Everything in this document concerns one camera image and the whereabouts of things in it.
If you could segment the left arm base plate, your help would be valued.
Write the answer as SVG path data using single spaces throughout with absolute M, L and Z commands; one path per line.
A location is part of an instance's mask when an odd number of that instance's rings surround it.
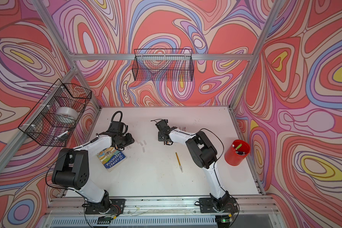
M 83 204 L 86 215 L 120 215 L 124 212 L 125 199 L 110 199 L 108 202 Z

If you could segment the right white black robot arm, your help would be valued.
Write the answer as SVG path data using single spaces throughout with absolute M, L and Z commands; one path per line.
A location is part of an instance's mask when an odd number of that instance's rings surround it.
M 167 119 L 154 120 L 158 129 L 158 141 L 171 146 L 180 143 L 187 147 L 194 163 L 200 167 L 210 187 L 212 208 L 217 212 L 224 211 L 230 200 L 230 194 L 223 187 L 218 172 L 217 149 L 203 130 L 188 133 L 177 127 L 170 127 Z

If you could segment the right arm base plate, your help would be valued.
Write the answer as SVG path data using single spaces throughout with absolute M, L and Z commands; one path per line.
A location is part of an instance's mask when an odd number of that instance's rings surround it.
M 216 200 L 209 198 L 199 198 L 195 202 L 199 206 L 201 213 L 230 213 L 235 214 L 238 212 L 238 205 L 234 198 L 227 200 Z

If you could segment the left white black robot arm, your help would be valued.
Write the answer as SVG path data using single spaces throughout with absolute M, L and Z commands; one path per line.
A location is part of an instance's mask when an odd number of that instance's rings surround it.
M 130 133 L 124 135 L 103 133 L 81 146 L 64 148 L 59 152 L 51 181 L 55 185 L 81 195 L 85 200 L 86 213 L 109 214 L 112 207 L 109 193 L 90 179 L 89 158 L 105 149 L 123 150 L 134 142 Z

